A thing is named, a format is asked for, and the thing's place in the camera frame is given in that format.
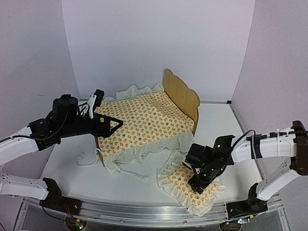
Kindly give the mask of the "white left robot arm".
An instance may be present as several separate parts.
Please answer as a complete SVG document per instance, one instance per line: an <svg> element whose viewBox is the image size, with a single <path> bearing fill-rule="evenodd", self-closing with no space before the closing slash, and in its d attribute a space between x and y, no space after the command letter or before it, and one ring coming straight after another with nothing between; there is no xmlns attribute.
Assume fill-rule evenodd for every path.
<svg viewBox="0 0 308 231"><path fill-rule="evenodd" d="M97 90L85 103L88 110L81 113L76 97L63 94L53 100L52 110L45 118L29 123L26 127L0 141L0 164L4 165L24 155L40 152L63 138L91 134L94 137L109 138L123 121L95 112L103 100L104 92ZM54 210L64 206L64 198L52 191L48 185L51 179L30 179L0 173L2 195L24 196L45 200Z"/></svg>

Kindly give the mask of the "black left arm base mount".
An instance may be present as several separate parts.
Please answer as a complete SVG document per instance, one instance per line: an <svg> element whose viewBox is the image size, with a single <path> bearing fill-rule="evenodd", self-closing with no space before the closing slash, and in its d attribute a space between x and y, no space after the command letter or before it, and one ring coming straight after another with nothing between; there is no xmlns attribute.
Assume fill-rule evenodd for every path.
<svg viewBox="0 0 308 231"><path fill-rule="evenodd" d="M44 200L40 200L39 203L43 208L66 212L70 215L78 215L80 213L81 200L63 196L55 180L43 178L43 181L47 185L48 192L47 197Z"/></svg>

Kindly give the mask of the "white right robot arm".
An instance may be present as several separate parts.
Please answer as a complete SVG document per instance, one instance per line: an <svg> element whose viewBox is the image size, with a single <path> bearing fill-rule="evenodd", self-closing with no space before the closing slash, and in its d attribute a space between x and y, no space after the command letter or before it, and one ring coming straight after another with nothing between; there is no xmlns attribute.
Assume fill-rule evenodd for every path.
<svg viewBox="0 0 308 231"><path fill-rule="evenodd" d="M251 187L252 195L243 201L242 209L253 213L261 201L269 200L288 183L308 174L308 131L301 121L293 121L292 126L284 130L267 134L251 130L251 133L217 137L213 147L192 144L182 161L193 171L188 180L192 190L203 193L229 165L282 157L281 165L268 178Z"/></svg>

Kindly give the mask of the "small duck print pillow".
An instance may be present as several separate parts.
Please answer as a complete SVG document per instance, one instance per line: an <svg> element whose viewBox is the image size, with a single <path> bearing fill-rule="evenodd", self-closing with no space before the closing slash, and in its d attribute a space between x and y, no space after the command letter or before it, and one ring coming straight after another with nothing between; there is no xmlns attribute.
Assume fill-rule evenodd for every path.
<svg viewBox="0 0 308 231"><path fill-rule="evenodd" d="M159 170L157 184L189 213L201 217L211 210L213 204L224 193L225 185L217 178L199 194L188 184L192 176L193 171L188 167L176 162L167 162Z"/></svg>

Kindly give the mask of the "aluminium front rail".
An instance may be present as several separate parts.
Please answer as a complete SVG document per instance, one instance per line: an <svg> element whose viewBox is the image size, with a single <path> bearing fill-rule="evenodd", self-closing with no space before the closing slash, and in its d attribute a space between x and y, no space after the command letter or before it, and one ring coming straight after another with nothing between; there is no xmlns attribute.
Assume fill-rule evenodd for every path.
<svg viewBox="0 0 308 231"><path fill-rule="evenodd" d="M180 228L180 227L201 227L223 222L238 221L257 216L257 213L250 212L245 215L239 208L231 207L231 203L214 203L212 208L205 215L198 217L188 212L181 205L146 205L146 204L119 204L111 202L99 202L87 199L80 199L77 209L73 209L73 217L87 222L93 221L109 225L126 227L147 227L147 228ZM38 215L30 218L33 209L38 209ZM267 202L267 211L259 212L259 215L274 210L283 209L282 201L278 193L274 194ZM26 229L26 219L34 222L43 222L43 218L52 219L42 211L38 199L26 198L23 200L19 215L15 221L14 230Z"/></svg>

